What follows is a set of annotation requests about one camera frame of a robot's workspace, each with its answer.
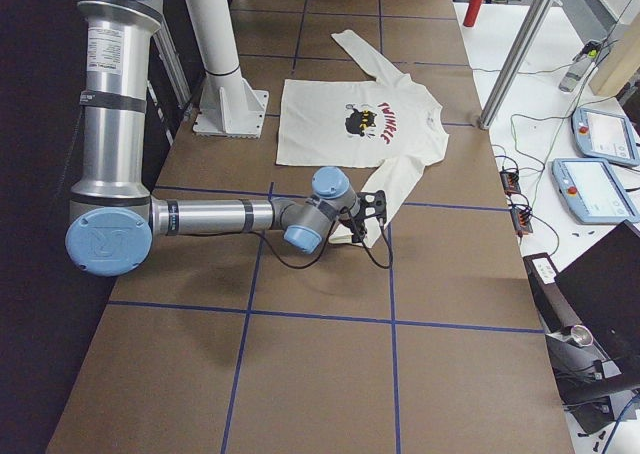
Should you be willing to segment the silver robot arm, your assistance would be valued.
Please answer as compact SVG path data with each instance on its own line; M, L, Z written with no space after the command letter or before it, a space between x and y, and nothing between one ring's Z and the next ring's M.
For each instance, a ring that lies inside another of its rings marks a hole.
M157 236L263 235L320 257L336 224L363 243L366 223L384 224L382 191L357 192L336 167L319 169L304 202L162 200L142 182L149 46L164 23L163 0L77 0L88 25L81 93L83 175L72 189L66 249L81 270L119 276L136 269Z

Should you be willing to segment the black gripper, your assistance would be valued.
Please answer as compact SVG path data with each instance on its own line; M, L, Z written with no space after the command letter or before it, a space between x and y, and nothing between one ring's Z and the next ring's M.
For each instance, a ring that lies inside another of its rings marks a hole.
M375 192L358 192L359 211L355 216L358 222L375 218L379 224L387 223L387 202L383 190Z

